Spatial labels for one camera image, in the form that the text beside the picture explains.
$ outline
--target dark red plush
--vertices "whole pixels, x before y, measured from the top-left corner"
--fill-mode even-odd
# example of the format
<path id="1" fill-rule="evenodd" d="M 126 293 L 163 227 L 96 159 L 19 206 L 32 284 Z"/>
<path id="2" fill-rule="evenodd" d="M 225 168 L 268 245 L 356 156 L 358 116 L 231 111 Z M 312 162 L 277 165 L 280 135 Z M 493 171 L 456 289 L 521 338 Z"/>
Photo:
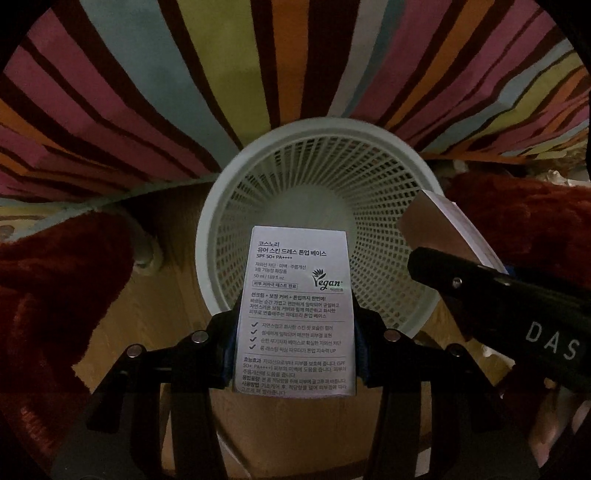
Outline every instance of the dark red plush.
<path id="1" fill-rule="evenodd" d="M 465 173 L 446 196 L 504 263 L 591 288 L 591 189 Z"/>
<path id="2" fill-rule="evenodd" d="M 45 468 L 89 396 L 72 365 L 132 267 L 126 221 L 106 213 L 0 244 L 0 410 Z"/>

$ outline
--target wooden surface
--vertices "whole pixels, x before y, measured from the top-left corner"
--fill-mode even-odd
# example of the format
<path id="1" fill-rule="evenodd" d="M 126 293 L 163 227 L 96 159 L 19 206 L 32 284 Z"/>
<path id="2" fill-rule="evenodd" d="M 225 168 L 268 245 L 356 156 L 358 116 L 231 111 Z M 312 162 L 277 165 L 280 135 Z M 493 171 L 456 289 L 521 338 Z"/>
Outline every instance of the wooden surface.
<path id="1" fill-rule="evenodd" d="M 157 236 L 165 263 L 152 277 L 134 274 L 95 330 L 85 358 L 75 367 L 94 389 L 131 343 L 148 349 L 174 345 L 210 319 L 194 267 L 197 222 L 207 185 L 181 187 L 129 200 L 126 206 Z M 457 326 L 440 304 L 424 330 L 441 346 L 463 343 Z M 506 373 L 496 357 L 482 358 L 480 344 L 467 345 L 487 376 L 496 382 Z M 364 460 L 378 415 L 381 389 L 358 384 L 356 397 L 285 400 L 212 391 L 212 404 L 224 431 L 247 459 L 253 476 L 283 476 L 325 470 Z M 227 454 L 230 476 L 243 469 Z M 170 439 L 165 441 L 170 466 Z"/>

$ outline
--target dark red stripe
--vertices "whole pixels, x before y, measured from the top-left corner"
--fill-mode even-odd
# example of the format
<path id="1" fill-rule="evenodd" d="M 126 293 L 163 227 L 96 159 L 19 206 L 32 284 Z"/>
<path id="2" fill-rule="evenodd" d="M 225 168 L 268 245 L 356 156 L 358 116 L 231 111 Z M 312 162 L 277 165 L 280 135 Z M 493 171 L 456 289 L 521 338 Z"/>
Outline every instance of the dark red stripe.
<path id="1" fill-rule="evenodd" d="M 572 100 L 577 98 L 579 95 L 587 93 L 587 90 L 591 87 L 591 76 L 587 73 L 583 78 L 581 78 L 579 84 L 574 88 L 572 93 L 569 95 L 567 100 Z"/>
<path id="2" fill-rule="evenodd" d="M 4 147 L 0 147 L 0 153 L 3 153 L 7 157 L 11 158 L 19 165 L 22 165 L 25 168 L 30 168 L 28 166 L 27 162 L 25 162 L 21 157 L 16 155 L 16 153 L 14 153 L 10 150 L 7 150 Z M 26 180 L 27 182 L 33 183 L 35 185 L 43 185 L 43 186 L 51 187 L 53 189 L 66 192 L 66 193 L 73 195 L 75 197 L 79 197 L 81 199 L 96 197 L 97 195 L 99 195 L 98 192 L 94 192 L 93 190 L 87 190 L 85 188 L 79 187 L 78 185 L 72 185 L 72 184 L 67 183 L 65 181 L 37 179 L 34 177 L 28 177 L 26 175 L 21 175 L 20 173 L 17 173 L 14 170 L 11 170 L 10 168 L 8 168 L 7 166 L 2 165 L 2 164 L 0 164 L 0 170 L 2 170 L 5 174 L 11 176 L 13 179 L 15 179 L 17 181 L 21 181 L 21 179 L 22 179 L 22 180 Z"/>
<path id="3" fill-rule="evenodd" d="M 201 60 L 199 60 L 199 55 L 195 51 L 191 36 L 183 21 L 183 14 L 181 13 L 178 3 L 171 0 L 158 0 L 158 4 L 160 5 L 160 11 L 162 12 L 164 21 L 168 25 L 170 34 L 172 35 L 174 42 L 177 44 L 178 50 L 183 57 L 197 90 L 203 95 L 207 106 L 218 123 L 223 127 L 226 133 L 228 133 L 236 146 L 242 149 L 242 143 L 238 139 L 236 132 L 230 126 L 230 122 L 228 122 L 228 119 L 226 119 L 226 116 L 223 114 L 222 109 L 218 105 L 209 86 L 209 82 L 203 71 L 203 66 L 201 65 Z"/>
<path id="4" fill-rule="evenodd" d="M 543 12 L 543 10 L 541 8 L 537 9 L 536 12 L 531 16 L 531 18 L 524 23 L 524 25 L 519 29 L 519 31 L 516 33 L 516 35 L 505 46 L 505 48 L 503 49 L 502 54 L 491 64 L 491 66 L 488 68 L 488 70 L 486 72 L 484 72 L 484 74 L 482 75 L 482 78 L 478 81 L 478 83 L 474 86 L 474 88 L 472 90 L 470 90 L 470 92 L 461 100 L 462 102 L 465 101 L 466 99 L 471 98 L 474 95 L 474 93 L 478 91 L 478 89 L 482 86 L 482 83 L 486 80 L 486 78 L 488 77 L 488 74 L 492 71 L 492 69 L 494 69 L 499 64 L 499 62 L 505 57 L 505 54 L 509 51 L 509 49 L 513 46 L 513 44 L 517 41 L 517 39 L 519 39 L 519 37 L 521 36 L 521 34 L 531 25 L 531 23 L 539 15 L 542 14 L 542 12 Z M 415 135 L 420 135 L 425 130 L 427 130 L 428 128 L 430 128 L 432 125 L 434 125 L 439 120 L 441 120 L 443 117 L 445 117 L 447 114 L 448 114 L 448 112 L 442 112 L 440 116 L 438 116 L 437 118 L 434 118 L 433 121 L 429 122 L 427 125 L 425 125 L 424 127 L 422 127 Z"/>
<path id="5" fill-rule="evenodd" d="M 578 72 L 583 69 L 584 67 L 579 67 L 578 69 L 574 69 L 572 70 L 570 73 L 567 74 L 566 77 L 564 77 L 560 82 L 558 82 L 558 84 L 556 84 L 554 86 L 554 88 L 552 88 L 549 92 L 548 95 L 546 95 L 546 97 L 541 101 L 541 103 L 536 107 L 536 109 L 534 110 L 533 114 L 535 113 L 541 113 L 546 107 L 548 107 L 548 105 L 552 102 L 552 100 L 554 99 L 554 97 L 556 96 L 556 94 L 558 93 L 558 91 L 560 90 L 560 88 L 570 80 L 570 78 L 573 75 L 578 74 Z"/>
<path id="6" fill-rule="evenodd" d="M 47 115 L 42 108 L 37 106 L 23 91 L 14 85 L 4 74 L 0 75 L 0 96 L 28 123 L 37 128 L 45 136 L 65 149 L 82 157 L 91 158 L 104 165 L 109 165 L 129 175 L 133 175 L 143 181 L 149 181 L 150 177 L 143 172 L 131 167 L 105 150 L 72 135 L 68 130 Z"/>
<path id="7" fill-rule="evenodd" d="M 168 153 L 166 150 L 154 145 L 141 137 L 138 137 L 134 133 L 131 133 L 121 127 L 118 127 L 111 121 L 104 118 L 87 100 L 84 98 L 83 95 L 79 94 L 77 90 L 72 88 L 70 83 L 64 78 L 64 76 L 60 73 L 60 71 L 49 61 L 41 52 L 37 50 L 35 45 L 29 38 L 25 38 L 22 43 L 21 47 L 26 50 L 33 60 L 60 86 L 62 90 L 64 90 L 72 100 L 74 100 L 80 108 L 82 108 L 86 114 L 92 118 L 97 124 L 102 125 L 103 127 L 122 135 L 123 137 L 127 137 L 150 150 L 153 150 L 158 155 L 166 158 L 172 165 L 174 165 L 177 169 L 183 172 L 190 178 L 196 178 L 194 172 L 192 172 L 189 168 L 185 167 L 181 162 L 178 161 L 173 155 Z M 136 167 L 133 167 L 136 171 L 142 171 Z"/>
<path id="8" fill-rule="evenodd" d="M 252 21 L 256 47 L 259 53 L 261 79 L 271 128 L 281 124 L 279 113 L 279 89 L 277 87 L 277 58 L 273 34 L 273 7 L 271 0 L 251 0 Z"/>
<path id="9" fill-rule="evenodd" d="M 508 108 L 507 110 L 504 110 L 502 112 L 497 113 L 496 115 L 493 115 L 492 117 L 490 117 L 488 120 L 486 120 L 486 122 L 484 122 L 484 124 L 482 124 L 477 130 L 474 130 L 470 136 L 474 136 L 477 135 L 478 133 L 486 130 L 488 128 L 488 126 L 493 123 L 499 116 L 503 115 L 505 112 L 507 112 L 508 110 L 511 110 L 515 105 L 517 105 L 521 99 L 524 97 L 524 95 L 526 95 L 529 91 L 531 86 L 535 83 L 535 81 L 540 78 L 540 76 L 542 76 L 545 72 L 547 72 L 550 68 L 554 67 L 555 65 L 559 64 L 561 61 L 563 61 L 566 57 L 568 57 L 569 55 L 571 55 L 571 52 L 567 52 L 564 55 L 562 55 L 558 60 L 552 62 L 550 65 L 548 65 L 548 67 L 546 67 L 544 70 L 538 72 L 535 77 L 531 80 L 530 84 L 527 86 L 527 88 L 525 88 L 517 97 L 517 99 L 515 100 L 515 102 L 513 103 L 513 106 Z M 460 140 L 459 142 L 456 142 L 455 144 L 451 145 L 445 152 L 444 154 L 449 153 L 457 144 L 462 143 L 464 140 Z"/>
<path id="10" fill-rule="evenodd" d="M 466 0 L 455 0 L 451 3 L 445 15 L 441 19 L 441 23 L 437 27 L 437 30 L 433 34 L 433 38 L 429 42 L 421 61 L 418 63 L 417 68 L 414 70 L 413 74 L 408 78 L 406 84 L 400 90 L 399 94 L 396 96 L 392 104 L 388 107 L 388 109 L 384 112 L 381 118 L 378 120 L 377 125 L 383 127 L 385 126 L 388 121 L 392 118 L 394 113 L 402 106 L 404 101 L 408 98 L 411 94 L 413 89 L 416 87 L 417 83 L 425 76 L 429 65 L 435 59 L 435 56 L 441 49 L 441 45 L 443 41 L 451 32 L 453 26 L 456 24 L 457 18 L 460 15 L 464 5 L 466 4 Z"/>
<path id="11" fill-rule="evenodd" d="M 53 11 L 66 31 L 128 107 L 171 140 L 193 152 L 208 170 L 220 171 L 219 165 L 208 150 L 166 120 L 143 97 L 123 67 L 111 55 L 77 0 L 59 0 L 53 6 Z"/>
<path id="12" fill-rule="evenodd" d="M 404 115 L 402 120 L 394 128 L 398 128 L 408 118 L 412 118 L 417 112 L 421 111 L 429 102 L 444 91 L 458 77 L 458 74 L 470 65 L 472 59 L 478 54 L 485 43 L 489 40 L 495 28 L 505 19 L 509 9 L 513 6 L 512 1 L 495 2 L 488 9 L 480 24 L 476 27 L 470 39 L 460 49 L 457 57 L 454 59 L 447 72 L 431 88 L 426 95 L 421 98 L 411 110 Z"/>
<path id="13" fill-rule="evenodd" d="M 126 187 L 124 187 L 122 185 L 118 185 L 114 182 L 106 181 L 106 180 L 102 180 L 102 179 L 89 178 L 88 176 L 80 175 L 79 173 L 64 172 L 64 171 L 57 171 L 57 170 L 48 170 L 46 168 L 35 168 L 35 167 L 31 166 L 30 164 L 28 164 L 20 155 L 14 153 L 12 150 L 10 150 L 6 147 L 0 146 L 0 153 L 5 154 L 7 157 L 11 158 L 16 163 L 18 163 L 21 167 L 23 167 L 24 169 L 26 169 L 30 172 L 36 172 L 36 173 L 40 173 L 40 174 L 47 173 L 47 174 L 51 174 L 51 175 L 61 175 L 63 177 L 71 177 L 73 179 L 85 180 L 90 183 L 99 183 L 99 184 L 114 188 L 116 190 L 120 190 L 122 192 L 126 192 L 128 190 Z"/>
<path id="14" fill-rule="evenodd" d="M 576 117 L 581 110 L 583 110 L 584 108 L 587 108 L 587 107 L 588 107 L 588 105 L 586 105 L 586 104 L 579 105 L 574 111 L 572 111 L 570 114 L 568 114 L 568 116 L 558 126 L 556 131 L 560 132 L 562 129 L 565 129 L 569 125 L 569 123 L 571 123 L 573 118 Z"/>
<path id="15" fill-rule="evenodd" d="M 326 116 L 345 71 L 359 0 L 310 0 L 301 117 Z"/>
<path id="16" fill-rule="evenodd" d="M 433 131 L 429 132 L 429 134 L 427 134 L 424 138 L 422 138 L 421 140 L 419 140 L 419 142 L 416 143 L 415 150 L 421 151 L 426 146 L 428 146 L 433 140 L 435 140 L 437 137 L 439 137 L 439 135 L 441 135 L 443 132 L 445 132 L 451 125 L 453 125 L 461 120 L 464 120 L 465 118 L 468 118 L 472 115 L 476 115 L 482 109 L 484 109 L 485 107 L 490 105 L 491 102 L 496 101 L 501 90 L 505 87 L 505 85 L 507 84 L 508 81 L 510 81 L 519 72 L 522 72 L 523 70 L 529 68 L 535 62 L 537 62 L 541 58 L 543 58 L 544 55 L 546 55 L 548 53 L 548 51 L 563 38 L 564 38 L 564 34 L 560 31 L 560 29 L 558 27 L 552 28 L 552 30 L 550 30 L 544 36 L 544 38 L 540 41 L 540 43 L 538 43 L 538 45 L 536 45 L 534 50 L 527 56 L 527 58 L 520 65 L 518 65 L 516 68 L 512 69 L 503 78 L 501 78 L 499 80 L 499 82 L 495 85 L 495 88 L 493 89 L 491 94 L 486 99 L 484 99 L 481 102 L 478 102 L 476 105 L 472 106 L 471 108 L 469 108 L 465 112 L 449 119 L 447 122 L 439 125 Z M 483 78 L 480 80 L 480 82 L 478 82 L 478 84 L 470 91 L 470 93 L 468 93 L 464 97 L 462 102 L 465 102 L 465 101 L 469 100 L 470 98 L 472 98 L 474 95 L 476 95 L 478 90 L 480 89 L 482 83 L 485 80 L 486 80 L 486 75 L 483 76 Z"/>

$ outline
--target white plastic basket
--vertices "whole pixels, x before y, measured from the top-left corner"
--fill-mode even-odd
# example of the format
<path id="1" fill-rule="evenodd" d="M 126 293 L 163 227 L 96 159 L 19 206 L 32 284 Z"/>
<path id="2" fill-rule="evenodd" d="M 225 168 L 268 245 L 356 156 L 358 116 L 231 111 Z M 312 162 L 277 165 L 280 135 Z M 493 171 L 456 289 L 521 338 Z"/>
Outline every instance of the white plastic basket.
<path id="1" fill-rule="evenodd" d="M 203 207 L 195 263 L 207 308 L 219 313 L 238 298 L 253 226 L 345 230 L 359 304 L 414 336 L 439 296 L 408 276 L 396 223 L 421 189 L 441 193 L 423 159 L 374 125 L 313 118 L 263 135 L 224 169 Z"/>

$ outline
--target striped fabric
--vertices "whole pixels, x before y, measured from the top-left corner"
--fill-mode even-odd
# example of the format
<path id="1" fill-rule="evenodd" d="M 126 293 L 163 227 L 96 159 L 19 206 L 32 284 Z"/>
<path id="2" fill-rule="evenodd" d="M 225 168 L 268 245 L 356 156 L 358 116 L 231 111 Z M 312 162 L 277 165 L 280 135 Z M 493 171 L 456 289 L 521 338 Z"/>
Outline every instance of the striped fabric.
<path id="1" fill-rule="evenodd" d="M 316 116 L 428 160 L 560 158 L 590 86 L 534 0 L 58 0 L 0 76 L 0 196 L 198 179 Z"/>

